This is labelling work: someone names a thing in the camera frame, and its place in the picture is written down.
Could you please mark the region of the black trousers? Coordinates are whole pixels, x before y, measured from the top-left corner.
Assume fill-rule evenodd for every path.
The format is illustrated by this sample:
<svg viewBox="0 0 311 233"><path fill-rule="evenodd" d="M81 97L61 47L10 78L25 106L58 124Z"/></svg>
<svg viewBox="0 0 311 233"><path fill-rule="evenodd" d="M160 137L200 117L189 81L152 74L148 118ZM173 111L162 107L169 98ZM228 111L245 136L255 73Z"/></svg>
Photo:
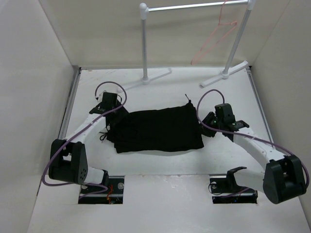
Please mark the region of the black trousers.
<svg viewBox="0 0 311 233"><path fill-rule="evenodd" d="M121 108L107 116L104 138L117 153L158 150L180 152L204 147L196 109L183 106L128 112Z"/></svg>

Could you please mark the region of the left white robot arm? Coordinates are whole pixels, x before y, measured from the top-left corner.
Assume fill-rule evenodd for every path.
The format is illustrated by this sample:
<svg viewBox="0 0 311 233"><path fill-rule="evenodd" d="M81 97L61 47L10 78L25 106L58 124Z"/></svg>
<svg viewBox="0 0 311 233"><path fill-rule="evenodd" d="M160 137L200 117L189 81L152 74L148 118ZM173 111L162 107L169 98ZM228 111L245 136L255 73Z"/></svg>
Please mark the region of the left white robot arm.
<svg viewBox="0 0 311 233"><path fill-rule="evenodd" d="M129 114L118 97L116 93L101 93L99 103L90 110L84 122L67 138L52 142L48 163L50 179L63 181L65 184L91 183L93 189L100 194L108 190L108 171L88 165L86 144L101 130L111 128Z"/></svg>

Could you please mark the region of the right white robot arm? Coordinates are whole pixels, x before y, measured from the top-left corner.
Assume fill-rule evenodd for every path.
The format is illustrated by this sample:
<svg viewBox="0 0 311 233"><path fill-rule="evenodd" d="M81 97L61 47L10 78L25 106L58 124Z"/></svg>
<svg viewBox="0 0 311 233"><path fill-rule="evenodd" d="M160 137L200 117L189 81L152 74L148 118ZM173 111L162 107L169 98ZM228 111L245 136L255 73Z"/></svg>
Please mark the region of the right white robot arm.
<svg viewBox="0 0 311 233"><path fill-rule="evenodd" d="M230 104L216 105L215 111L209 112L201 124L206 136L222 133L250 154L264 170L264 173L256 173L246 167L236 169L225 180L229 191L237 192L243 186L249 187L263 192L273 204L306 193L310 179L300 159L296 155L285 155L271 142L258 138L245 121L235 119Z"/></svg>

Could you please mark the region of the pink wire hanger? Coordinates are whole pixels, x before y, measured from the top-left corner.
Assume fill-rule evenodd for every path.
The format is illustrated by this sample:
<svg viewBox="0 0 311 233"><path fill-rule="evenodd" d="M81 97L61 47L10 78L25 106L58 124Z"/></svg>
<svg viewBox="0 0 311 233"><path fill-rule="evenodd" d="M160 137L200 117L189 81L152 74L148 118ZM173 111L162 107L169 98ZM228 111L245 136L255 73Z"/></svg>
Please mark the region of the pink wire hanger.
<svg viewBox="0 0 311 233"><path fill-rule="evenodd" d="M201 61L208 53L210 53L215 47L226 39L237 27L238 22L236 20L223 21L223 9L228 1L225 0L221 6L218 24L213 32L207 37L201 48L192 58L190 64L193 66Z"/></svg>

